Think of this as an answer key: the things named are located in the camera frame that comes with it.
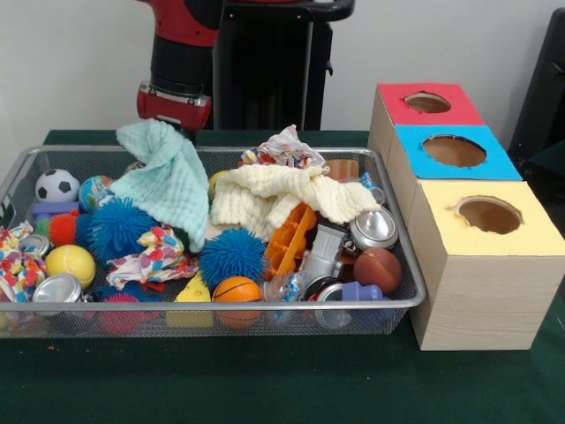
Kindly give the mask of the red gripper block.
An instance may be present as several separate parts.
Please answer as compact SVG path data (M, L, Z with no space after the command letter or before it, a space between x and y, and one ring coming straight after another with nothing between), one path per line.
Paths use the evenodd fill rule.
M212 111L212 99L206 95L179 96L167 94L143 80L137 93L137 111L142 119L156 119L177 125L183 135L197 144L198 132L202 130Z

